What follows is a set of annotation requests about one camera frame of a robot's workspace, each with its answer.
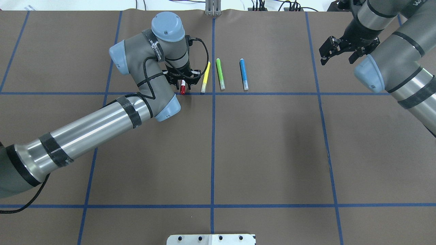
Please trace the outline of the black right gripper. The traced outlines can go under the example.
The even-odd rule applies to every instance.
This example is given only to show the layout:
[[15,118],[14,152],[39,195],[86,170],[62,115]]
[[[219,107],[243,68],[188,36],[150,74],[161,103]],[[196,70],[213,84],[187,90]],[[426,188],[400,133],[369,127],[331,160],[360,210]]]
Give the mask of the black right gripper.
[[349,63],[352,65],[358,58],[372,53],[379,45],[379,37],[368,40],[361,37],[346,37],[345,35],[340,38],[330,36],[319,48],[321,65],[326,65],[333,56],[344,52],[353,52],[349,57]]

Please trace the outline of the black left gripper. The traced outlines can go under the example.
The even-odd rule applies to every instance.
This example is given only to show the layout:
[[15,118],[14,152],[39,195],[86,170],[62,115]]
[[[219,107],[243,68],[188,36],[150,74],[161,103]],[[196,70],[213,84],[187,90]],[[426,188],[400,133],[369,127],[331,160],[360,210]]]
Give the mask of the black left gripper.
[[181,83],[179,83],[179,80],[184,80],[187,89],[191,89],[191,86],[196,85],[201,78],[201,70],[199,69],[174,69],[167,67],[167,69],[163,70],[162,72],[168,83],[176,86],[177,89],[181,88]]

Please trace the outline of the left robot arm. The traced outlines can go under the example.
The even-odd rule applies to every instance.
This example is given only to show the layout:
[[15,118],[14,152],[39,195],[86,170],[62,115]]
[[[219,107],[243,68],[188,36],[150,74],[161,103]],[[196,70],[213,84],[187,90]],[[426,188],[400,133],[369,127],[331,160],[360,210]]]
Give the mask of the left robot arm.
[[170,84],[193,78],[189,36],[181,17],[161,12],[151,28],[109,49],[122,75],[139,91],[120,96],[101,109],[27,144],[1,147],[1,197],[11,197],[47,180],[49,174],[152,118],[164,121],[181,110]]

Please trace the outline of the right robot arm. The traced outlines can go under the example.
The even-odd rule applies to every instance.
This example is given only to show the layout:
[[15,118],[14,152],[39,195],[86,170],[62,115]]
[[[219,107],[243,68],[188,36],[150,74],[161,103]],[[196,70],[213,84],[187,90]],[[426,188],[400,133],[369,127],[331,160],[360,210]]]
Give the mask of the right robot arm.
[[340,38],[319,48],[321,64],[351,52],[355,77],[374,93],[387,91],[397,103],[435,134],[435,76],[419,60],[435,48],[434,0],[340,0],[353,20]]

